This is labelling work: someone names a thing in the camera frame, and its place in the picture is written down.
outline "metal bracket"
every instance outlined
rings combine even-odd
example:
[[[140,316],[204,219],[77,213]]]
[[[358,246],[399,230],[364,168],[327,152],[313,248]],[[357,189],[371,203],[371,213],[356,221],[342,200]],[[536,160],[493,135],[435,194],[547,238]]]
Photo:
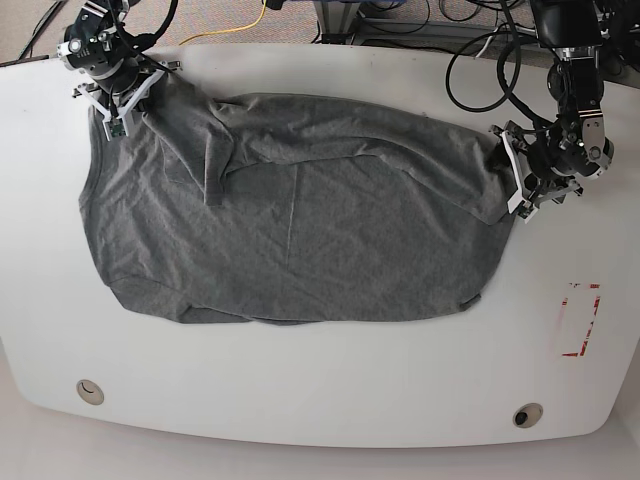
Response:
[[[115,118],[108,108],[102,105],[97,98],[91,95],[90,92],[95,91],[96,88],[92,89],[89,85],[83,83],[76,88],[76,91],[89,100],[91,105],[93,105],[96,110],[102,114],[104,117],[102,119],[104,133],[107,136],[107,140],[111,141],[117,137],[129,136],[130,126],[133,121],[133,109],[140,100],[149,96],[149,90],[151,87],[156,84],[165,73],[166,72],[164,70],[156,70],[147,79],[145,79],[145,81],[142,82],[142,84],[133,92],[133,95],[129,98],[127,103],[118,107],[118,116]]]
[[[324,35],[347,35],[363,0],[350,2],[314,1],[320,31]]]
[[[516,181],[516,192],[507,201],[507,207],[509,213],[513,213],[516,210],[522,209],[526,212],[525,223],[527,223],[531,217],[538,213],[538,206],[530,202],[525,196],[524,179],[527,178],[529,172],[529,165],[526,161],[520,159],[518,152],[513,148],[512,142],[515,140],[511,134],[504,130],[500,134],[502,143],[507,152],[507,156],[511,161],[511,168],[513,169],[513,176]]]

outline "cloth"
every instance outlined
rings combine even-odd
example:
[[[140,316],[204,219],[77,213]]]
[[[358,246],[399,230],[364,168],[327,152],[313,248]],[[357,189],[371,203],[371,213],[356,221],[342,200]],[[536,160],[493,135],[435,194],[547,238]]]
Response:
[[[350,100],[158,83],[130,137],[91,114],[97,270],[181,323],[406,321],[468,308],[509,236],[476,132]]]

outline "floor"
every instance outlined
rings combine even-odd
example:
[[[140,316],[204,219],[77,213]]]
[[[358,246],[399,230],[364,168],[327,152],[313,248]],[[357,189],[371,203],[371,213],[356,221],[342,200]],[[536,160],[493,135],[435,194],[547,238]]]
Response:
[[[52,0],[0,2],[0,62],[14,60],[18,56],[51,3]],[[67,0],[67,4],[36,44],[34,55],[55,54],[64,27],[73,23],[83,3],[84,0]],[[132,9],[127,18],[127,30],[131,33],[155,31],[164,19],[168,5],[169,0],[142,1]],[[379,2],[378,5],[384,6],[385,2]],[[407,0],[402,7],[384,15],[420,23],[427,16],[430,20],[447,21],[442,15],[441,7],[451,18],[467,17],[476,8],[465,0]],[[252,23],[259,13],[259,0],[180,0],[176,17],[159,45],[176,45],[195,33],[246,25]],[[514,17],[525,26],[532,25],[531,13],[526,3],[514,9]],[[495,25],[496,13],[481,9],[469,23]],[[262,22],[250,30],[206,37],[194,43],[309,43],[316,35],[316,28],[312,2],[287,1],[281,11],[267,10]]]

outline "white surface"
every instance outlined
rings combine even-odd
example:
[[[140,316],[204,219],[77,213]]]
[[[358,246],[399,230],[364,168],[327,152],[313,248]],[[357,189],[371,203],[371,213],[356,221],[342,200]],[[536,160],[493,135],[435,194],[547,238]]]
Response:
[[[173,52],[218,96],[271,91],[382,103],[486,130],[513,109],[471,115],[444,93],[447,57],[374,48],[209,45]],[[463,59],[463,101],[499,95],[492,61]],[[517,93],[553,116],[546,72]],[[31,402],[135,426],[257,442],[442,446],[579,435],[608,417],[640,336],[640,93],[607,85],[614,167],[562,207],[515,228],[483,300],[403,324],[182,326],[124,311],[91,262],[77,196],[88,170],[86,103],[60,62],[0,71],[0,336]],[[606,290],[587,355],[552,346],[569,282]],[[75,384],[106,401],[82,403]],[[544,407],[528,430],[521,406]]]
[[[640,448],[640,348],[636,349],[631,360],[616,401],[616,410]]]
[[[412,450],[260,445],[113,425],[28,404],[0,347],[3,480],[632,480],[639,471],[616,415],[589,436]]]

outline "cable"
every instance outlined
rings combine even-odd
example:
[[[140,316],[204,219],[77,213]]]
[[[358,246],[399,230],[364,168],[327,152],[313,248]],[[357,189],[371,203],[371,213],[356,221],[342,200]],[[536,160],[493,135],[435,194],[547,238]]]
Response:
[[[29,39],[27,44],[24,46],[24,48],[20,51],[20,54],[18,55],[18,60],[24,59],[24,57],[27,56],[27,52],[29,51],[33,53],[33,46],[38,41],[38,38],[40,37],[40,35],[42,35],[42,32],[49,26],[53,18],[62,9],[64,4],[65,2],[63,1],[57,1],[53,5],[51,5],[51,7],[49,7],[49,9],[44,13],[42,18],[40,18],[40,21],[36,25],[36,28],[33,29],[31,38]]]
[[[509,31],[508,32],[500,32],[500,31],[489,32],[470,40],[469,42],[465,43],[462,46],[462,48],[460,48],[460,50],[458,50],[455,53],[453,57],[451,57],[451,61],[447,66],[447,72],[445,75],[445,88],[447,90],[447,95],[449,96],[449,99],[454,103],[454,105],[456,105],[458,108],[461,108],[462,110],[465,110],[467,112],[486,113],[498,108],[500,105],[502,105],[504,102],[506,102],[509,99],[509,97],[513,93],[513,90],[516,87],[516,83],[518,82],[518,77],[520,76],[520,68],[522,66],[522,50],[520,48],[520,35],[516,30],[516,24],[513,21],[513,17],[511,16],[511,12],[509,11],[509,7],[507,5],[506,0],[499,0],[499,1],[500,1],[500,5],[502,5],[502,11],[509,25]],[[451,70],[453,69],[453,65],[455,64],[455,61],[458,59],[458,57],[460,57],[464,53],[464,51],[467,48],[469,48],[474,43],[477,43],[480,40],[484,40],[485,38],[489,38],[491,36],[497,36],[501,34],[510,34],[513,37],[513,45],[516,52],[515,70],[513,72],[511,84],[508,86],[507,91],[504,92],[504,94],[502,95],[502,97],[500,97],[500,99],[498,99],[496,102],[486,107],[469,107],[461,103],[460,101],[458,101],[457,98],[455,98],[455,96],[453,95],[453,92],[451,91]]]
[[[398,43],[398,42],[394,42],[392,40],[383,40],[383,39],[370,39],[370,40],[366,40],[362,45],[364,46],[364,44],[366,44],[367,42],[383,42],[383,43],[387,43],[389,45],[393,45],[394,47],[400,47],[400,48],[407,48],[409,50],[426,50],[426,51],[434,51],[434,52],[441,52],[441,53],[448,53],[449,55],[455,55],[456,52],[454,52],[453,50],[449,50],[448,48],[442,48],[442,47],[416,47],[413,45],[404,45],[402,43]]]
[[[226,30],[216,30],[213,32],[205,32],[205,33],[198,33],[197,35],[192,35],[189,38],[184,39],[183,41],[181,41],[179,43],[179,45],[184,45],[185,43],[190,42],[191,40],[195,40],[196,38],[200,38],[200,37],[208,37],[211,35],[220,35],[222,33],[235,33],[235,32],[241,32],[243,30],[249,30],[250,28],[255,27],[257,24],[260,23],[260,21],[262,20],[262,18],[264,17],[265,12],[267,11],[267,3],[266,2],[262,2],[262,11],[260,12],[260,16],[258,17],[258,19],[249,24],[249,25],[245,25],[244,27],[236,27],[236,28],[228,28]]]
[[[113,118],[118,118],[118,107],[116,106],[115,102],[113,101],[113,87],[115,85],[115,82],[111,84],[111,87],[109,87],[109,93],[108,93],[108,98],[109,98],[109,113],[111,113],[111,116]]]
[[[362,17],[362,22],[367,24],[368,26],[370,26],[371,28],[374,28],[376,30],[379,30],[381,32],[385,32],[385,33],[393,33],[396,35],[408,35],[410,33],[416,33],[419,32],[420,30],[422,30],[424,27],[427,26],[427,23],[429,23],[429,20],[431,19],[431,4],[429,4],[429,0],[424,0],[425,3],[427,4],[427,19],[424,21],[424,23],[422,25],[420,25],[418,28],[415,28],[413,30],[409,30],[406,32],[392,32],[391,30],[385,30],[384,28],[380,28],[377,25],[371,23],[371,22],[367,22],[367,19],[365,17]]]
[[[501,23],[499,27],[496,27],[496,29],[493,31],[494,33],[499,31],[503,26],[505,26],[505,23]],[[489,45],[491,44],[491,42],[493,41],[493,39],[496,37],[489,37],[487,38],[487,41],[484,42],[484,46],[480,49],[480,51],[477,53],[477,55],[474,58],[480,58],[482,55],[484,55],[484,52],[487,51],[487,48],[489,48]]]
[[[534,37],[533,35],[529,35],[527,33],[520,33],[518,34],[518,37],[520,37],[520,42],[524,45],[526,44],[530,44],[530,43],[539,43],[541,46],[543,46],[544,48],[546,48],[547,50],[549,50],[555,57],[556,62],[560,62],[560,57],[558,57],[558,54],[548,45],[546,45],[543,41],[538,40],[536,37]],[[500,53],[500,56],[498,57],[498,62],[496,65],[496,70],[497,70],[497,76],[498,76],[498,83],[500,84],[500,88],[502,88],[503,92],[506,92],[508,89],[508,85],[507,85],[507,79],[505,77],[504,74],[504,66],[505,63],[507,61],[507,58],[509,57],[509,55],[511,54],[511,52],[513,51],[513,49],[515,48],[515,44],[514,42],[510,42],[508,43],[504,49],[502,50],[502,52]],[[540,129],[542,126],[547,126],[550,122],[549,120],[546,120],[545,118],[541,117],[540,115],[534,113],[528,105],[526,105],[522,100],[520,100],[515,93],[511,93],[509,95],[509,101],[518,109],[520,110],[520,112],[522,112],[522,114],[527,117],[529,120],[531,120],[533,122],[533,125],[536,129]]]
[[[395,10],[396,8],[401,7],[402,5],[404,5],[404,2],[391,2],[391,5],[389,5],[388,7],[381,7],[379,5],[376,5],[375,2],[369,2],[369,6],[373,7],[375,10],[379,12],[389,12],[391,10]]]
[[[171,22],[173,22],[173,17],[175,17],[177,9],[178,0],[171,0],[171,5],[169,5],[169,13],[165,17],[164,22],[162,22],[162,25],[160,25],[160,28],[156,31],[156,33],[153,34],[156,40],[159,40],[160,37],[165,34],[167,29],[169,28],[169,25],[171,25]]]
[[[463,18],[453,18],[447,14],[446,9],[444,8],[444,3],[445,3],[445,0],[438,0],[438,8],[440,9],[440,13],[442,13],[442,16],[447,20],[449,20],[450,22],[461,23],[461,22],[469,21],[472,18],[474,18],[476,15],[478,15],[478,13],[480,13],[480,10],[482,9],[481,5],[476,5],[475,11],[473,11],[470,15]]]
[[[549,130],[551,130],[552,128],[556,127],[559,123],[560,123],[560,119],[557,119],[553,123],[549,122],[549,125],[547,125],[546,127],[537,128],[537,129],[533,129],[533,130],[527,130],[525,128],[521,128],[520,129],[520,133],[523,133],[523,134],[526,134],[526,135],[535,135],[537,133],[545,133],[545,132],[548,132]]]
[[[111,18],[113,19],[113,25],[116,27],[116,31],[118,32],[118,36],[120,37],[120,40],[122,40],[122,43],[124,44],[124,46],[134,55],[138,56],[140,55],[142,58],[144,58],[147,62],[149,62],[151,65],[153,65],[154,67],[156,67],[159,70],[163,70],[167,73],[173,73],[173,71],[170,68],[165,67],[164,65],[162,65],[159,62],[156,62],[153,58],[148,57],[147,55],[145,55],[144,53],[142,53],[142,51],[140,50],[136,50],[135,48],[133,48],[131,46],[131,44],[129,43],[127,37],[131,37],[131,35],[129,35],[124,28],[122,27],[122,23],[120,23],[120,20],[118,20],[118,16],[116,15],[116,10],[113,6],[113,0],[107,0],[107,3],[109,5],[109,10],[111,11]]]
[[[502,8],[493,7],[492,5],[498,5],[499,1],[489,1],[489,0],[466,0],[469,3],[473,3],[474,5],[479,5],[480,7],[486,8],[488,10],[493,10],[495,12],[502,12]],[[520,6],[523,0],[514,0],[513,2],[507,4],[507,8],[510,10],[512,8],[516,8]]]
[[[498,25],[498,12],[496,12],[496,25]],[[498,26],[494,32],[497,32],[498,30],[500,30],[502,27],[504,27],[505,25],[507,25],[506,22],[502,22],[500,24],[500,26]],[[528,31],[528,32],[532,32],[532,33],[536,33],[536,31],[534,29],[531,28],[527,28],[527,27],[523,27],[522,25],[520,25],[519,23],[516,23],[516,26],[518,27],[518,31],[524,30],[524,31]],[[484,55],[484,53],[487,51],[487,48],[489,48],[489,45],[491,44],[491,42],[493,41],[495,37],[489,37],[487,38],[487,41],[484,44],[484,47],[482,47],[480,49],[480,51],[478,52],[478,54],[475,56],[475,58],[480,58],[482,57],[482,55]]]
[[[318,27],[318,33],[316,34],[315,38],[311,40],[311,43],[317,43],[318,39],[320,38],[320,22],[316,22],[316,25]]]

